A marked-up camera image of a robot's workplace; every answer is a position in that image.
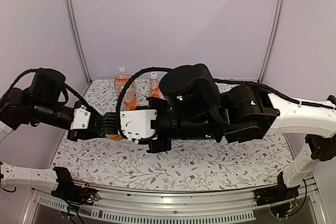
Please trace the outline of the milk tea bottle dark label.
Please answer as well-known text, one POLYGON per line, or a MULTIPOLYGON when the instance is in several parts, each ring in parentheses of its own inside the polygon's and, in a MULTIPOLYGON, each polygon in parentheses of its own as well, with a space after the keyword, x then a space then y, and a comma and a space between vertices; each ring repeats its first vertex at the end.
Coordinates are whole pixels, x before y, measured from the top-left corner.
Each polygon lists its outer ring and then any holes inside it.
POLYGON ((110 139, 110 140, 123 140, 123 137, 119 134, 106 134, 106 138, 110 139))

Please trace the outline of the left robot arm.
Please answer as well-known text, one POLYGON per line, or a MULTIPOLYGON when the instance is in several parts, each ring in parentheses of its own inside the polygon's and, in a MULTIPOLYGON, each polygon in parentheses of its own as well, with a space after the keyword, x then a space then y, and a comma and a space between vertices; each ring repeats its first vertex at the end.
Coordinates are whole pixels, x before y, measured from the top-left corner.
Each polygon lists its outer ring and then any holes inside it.
MULTIPOLYGON (((29 69, 21 73, 1 97, 1 140, 22 124, 47 124, 67 130, 70 139, 88 140, 104 134, 102 116, 54 69, 29 69)), ((24 168, 1 163, 1 189, 18 187, 49 191, 52 196, 79 205, 98 200, 88 183, 76 185, 65 167, 24 168)))

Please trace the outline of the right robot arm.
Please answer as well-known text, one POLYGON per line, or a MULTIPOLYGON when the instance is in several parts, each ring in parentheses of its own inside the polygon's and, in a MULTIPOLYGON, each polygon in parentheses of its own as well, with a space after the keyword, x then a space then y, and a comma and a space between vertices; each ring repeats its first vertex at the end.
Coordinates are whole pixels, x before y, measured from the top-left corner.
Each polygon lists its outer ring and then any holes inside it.
POLYGON ((276 201, 290 195, 317 162, 335 157, 333 95, 323 102, 305 101, 250 81, 233 81, 229 91, 220 93, 219 80, 202 63, 157 71, 164 73, 159 84, 163 98, 148 98, 146 108, 126 115, 120 108, 106 113, 104 133, 147 143, 149 153, 170 151, 173 140, 246 142, 281 133, 304 134, 298 157, 271 190, 276 201))

